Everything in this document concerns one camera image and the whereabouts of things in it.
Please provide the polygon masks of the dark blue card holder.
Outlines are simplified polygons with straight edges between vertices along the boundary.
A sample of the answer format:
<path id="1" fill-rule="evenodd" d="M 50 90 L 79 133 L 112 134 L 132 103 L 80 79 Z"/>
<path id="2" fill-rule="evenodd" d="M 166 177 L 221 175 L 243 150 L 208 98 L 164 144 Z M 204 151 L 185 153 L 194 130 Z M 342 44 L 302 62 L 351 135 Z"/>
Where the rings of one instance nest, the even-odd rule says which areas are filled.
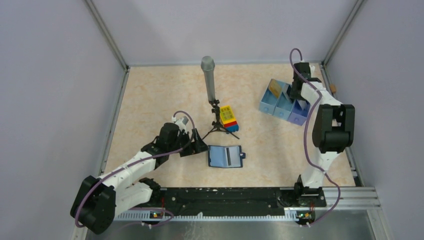
<path id="1" fill-rule="evenodd" d="M 211 168 L 242 168 L 246 153 L 240 145 L 220 146 L 210 145 L 207 154 L 207 163 Z"/>

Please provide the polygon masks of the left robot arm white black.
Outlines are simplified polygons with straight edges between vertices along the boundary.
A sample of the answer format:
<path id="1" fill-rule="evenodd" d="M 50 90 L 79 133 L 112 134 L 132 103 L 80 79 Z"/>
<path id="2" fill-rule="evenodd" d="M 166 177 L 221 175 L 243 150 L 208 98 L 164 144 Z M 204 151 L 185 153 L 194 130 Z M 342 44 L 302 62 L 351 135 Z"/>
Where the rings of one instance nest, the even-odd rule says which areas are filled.
<path id="1" fill-rule="evenodd" d="M 196 128 L 188 131 L 183 123 L 165 123 L 152 142 L 130 160 L 109 173 L 86 177 L 77 192 L 70 216 L 78 228 L 103 233 L 116 216 L 140 204 L 154 207 L 160 202 L 158 184 L 141 177 L 156 170 L 173 154 L 196 155 L 209 147 Z"/>

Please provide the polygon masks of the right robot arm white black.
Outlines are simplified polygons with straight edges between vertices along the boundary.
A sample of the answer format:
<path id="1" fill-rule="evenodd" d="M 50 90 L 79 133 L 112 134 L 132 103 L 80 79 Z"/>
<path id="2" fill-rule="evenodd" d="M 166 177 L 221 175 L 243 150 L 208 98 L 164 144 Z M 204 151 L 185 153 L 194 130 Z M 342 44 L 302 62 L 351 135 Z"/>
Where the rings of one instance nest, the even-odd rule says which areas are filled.
<path id="1" fill-rule="evenodd" d="M 293 192 L 294 202 L 299 206 L 307 206 L 313 199 L 323 199 L 323 180 L 331 164 L 353 143 L 355 107 L 335 99 L 318 78 L 311 76 L 309 63 L 297 62 L 292 68 L 290 97 L 311 105 L 307 121 L 316 113 L 311 134 L 316 154 L 313 159 L 305 155 L 309 165 L 298 177 Z"/>

